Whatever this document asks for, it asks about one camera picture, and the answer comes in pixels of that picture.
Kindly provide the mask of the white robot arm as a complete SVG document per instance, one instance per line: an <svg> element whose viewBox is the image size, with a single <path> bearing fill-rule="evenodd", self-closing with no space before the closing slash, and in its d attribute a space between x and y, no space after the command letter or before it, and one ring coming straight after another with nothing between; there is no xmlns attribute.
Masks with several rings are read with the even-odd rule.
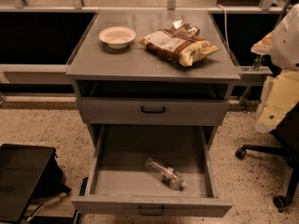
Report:
<svg viewBox="0 0 299 224"><path fill-rule="evenodd" d="M272 32L254 44L251 52L269 55L271 63L281 69L276 77L266 78L258 106L256 130L268 133L299 102L299 5L293 6Z"/></svg>

